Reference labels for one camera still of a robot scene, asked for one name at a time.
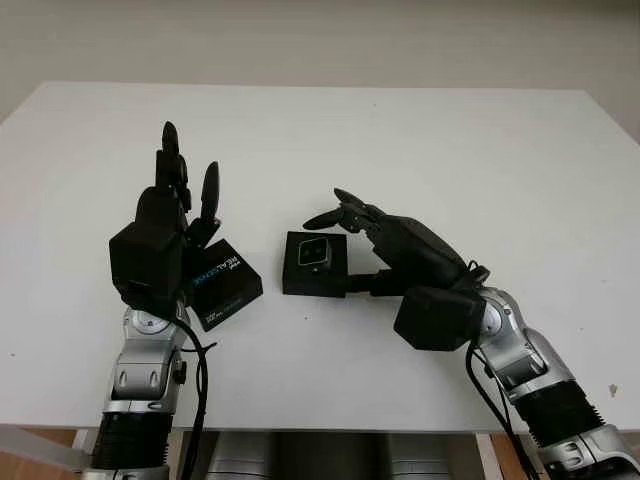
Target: black cable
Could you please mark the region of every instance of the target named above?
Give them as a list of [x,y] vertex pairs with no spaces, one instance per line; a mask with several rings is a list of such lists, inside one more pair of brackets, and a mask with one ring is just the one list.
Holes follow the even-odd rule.
[[198,355],[198,367],[196,370],[196,382],[200,382],[201,388],[198,388],[198,406],[196,408],[196,416],[193,420],[193,429],[191,432],[191,439],[187,446],[187,453],[185,455],[184,467],[182,468],[182,480],[189,480],[193,474],[193,469],[198,457],[198,446],[200,444],[200,437],[202,435],[202,429],[204,427],[204,416],[207,408],[207,392],[209,390],[209,369],[207,368],[206,351],[200,344],[198,336],[191,329],[191,327],[180,320],[179,318],[169,319],[171,323],[180,328],[187,334],[191,343],[193,344],[195,353]]
[[505,419],[507,420],[507,424],[509,425],[509,428],[513,430],[513,428],[511,427],[511,417],[509,416],[509,407],[507,407],[507,399],[504,396],[504,392],[502,391],[502,388],[500,388],[500,384],[498,384],[498,379],[496,379],[496,384],[498,385],[500,400],[502,400],[502,408],[504,408]]
[[[218,342],[211,342],[209,345],[202,347],[202,349],[204,350],[204,354],[206,355],[207,353],[209,353],[209,350],[211,350],[216,345],[218,345]],[[184,353],[196,353],[196,350],[194,348],[181,348],[180,351]],[[200,360],[198,360],[198,364],[196,366],[196,391],[198,393],[200,393],[202,390],[202,387],[200,386],[200,375]]]
[[513,433],[510,423],[506,421],[504,416],[498,410],[498,407],[496,407],[495,403],[493,403],[493,401],[491,400],[491,398],[489,397],[485,389],[482,387],[482,385],[480,385],[480,382],[478,381],[473,371],[471,360],[472,360],[475,348],[476,348],[476,343],[475,341],[472,340],[471,342],[469,342],[469,347],[467,348],[467,353],[465,355],[465,367],[467,370],[467,375],[469,376],[471,383],[473,383],[474,387],[476,387],[476,390],[478,391],[482,399],[489,406],[493,414],[496,416],[496,418],[500,422],[500,425],[502,425],[502,428],[504,428],[504,431],[507,434],[507,437],[509,437],[509,440],[511,440],[511,443],[513,445],[514,450],[516,451],[516,454],[518,455],[518,459],[520,460],[520,465],[522,466],[524,473],[527,475],[529,480],[540,480],[540,477],[538,476],[538,472],[536,472],[536,469],[531,463],[531,460],[529,459],[529,457],[524,451],[522,442],[520,442],[520,439]]
[[[484,365],[485,369],[487,368],[487,361],[484,358],[482,358],[478,353],[478,351],[475,349],[473,350],[473,356],[476,357],[480,361],[480,363],[482,363],[482,365]],[[498,379],[494,377],[494,380],[496,381],[496,386],[498,387],[498,393],[500,394],[500,400],[502,401],[502,408],[504,409],[505,419],[509,427],[511,427],[511,416],[509,415],[509,407],[507,407],[507,399],[504,396],[504,392],[500,387],[500,382],[498,382]]]

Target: table surface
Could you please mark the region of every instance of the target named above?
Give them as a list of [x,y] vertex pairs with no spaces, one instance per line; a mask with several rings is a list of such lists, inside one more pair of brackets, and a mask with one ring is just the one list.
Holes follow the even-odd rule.
[[[282,295],[286,231],[340,186],[486,265],[605,419],[640,428],[640,149],[585,93],[73,82],[42,85],[0,126],[0,424],[99,423],[124,311],[107,241],[154,181],[165,120],[194,199],[220,162],[217,238],[264,284],[202,335],[219,342],[207,427],[498,428],[462,351],[393,332],[398,299]],[[381,266],[363,235],[348,242],[350,272]],[[176,426],[193,421],[189,363]]]

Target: robotic hand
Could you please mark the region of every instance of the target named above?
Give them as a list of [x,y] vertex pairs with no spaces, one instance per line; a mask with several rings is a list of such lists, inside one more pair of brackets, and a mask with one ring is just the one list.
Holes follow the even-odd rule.
[[516,301],[483,286],[489,271],[468,265],[440,237],[407,217],[388,215],[344,190],[340,206],[304,228],[339,224],[364,230],[373,252],[390,270],[349,278],[347,291],[398,295],[403,301],[394,330],[419,350],[452,351],[469,342],[467,372],[514,442],[527,476],[537,473],[510,424],[471,367],[476,355],[485,372],[528,424],[538,455],[552,479],[640,478],[640,462],[615,426],[605,424],[549,342],[524,323]]
[[218,165],[207,169],[202,211],[191,225],[187,168],[175,127],[167,122],[156,153],[155,185],[138,201],[136,217],[109,242],[113,284],[128,305],[125,343],[85,480],[168,480],[167,435],[186,379],[182,344],[198,354],[198,406],[182,478],[191,477],[207,402],[205,351],[189,326],[191,265],[218,229]]

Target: black square box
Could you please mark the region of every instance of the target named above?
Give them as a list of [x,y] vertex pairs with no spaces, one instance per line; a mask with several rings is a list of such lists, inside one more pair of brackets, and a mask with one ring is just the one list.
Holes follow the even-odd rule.
[[262,280],[226,240],[208,247],[193,269],[193,309],[211,330],[262,295]]
[[282,271],[284,294],[344,297],[347,275],[346,235],[287,233]]

